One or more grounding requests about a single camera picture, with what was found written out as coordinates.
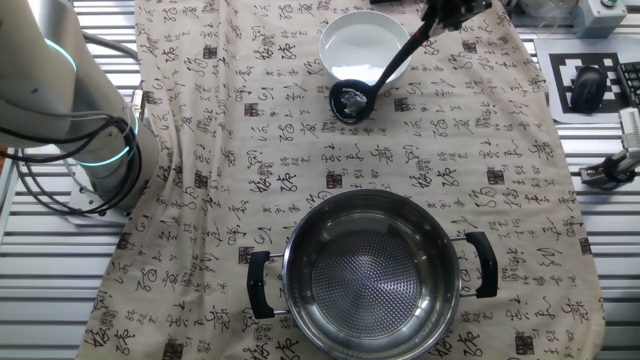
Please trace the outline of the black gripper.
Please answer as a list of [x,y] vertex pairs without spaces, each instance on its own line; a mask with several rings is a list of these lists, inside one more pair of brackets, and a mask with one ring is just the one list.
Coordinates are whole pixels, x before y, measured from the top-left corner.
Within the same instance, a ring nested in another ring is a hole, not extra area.
[[422,21],[428,36],[436,37],[447,31],[453,20],[469,20],[492,6],[491,0],[427,0]]

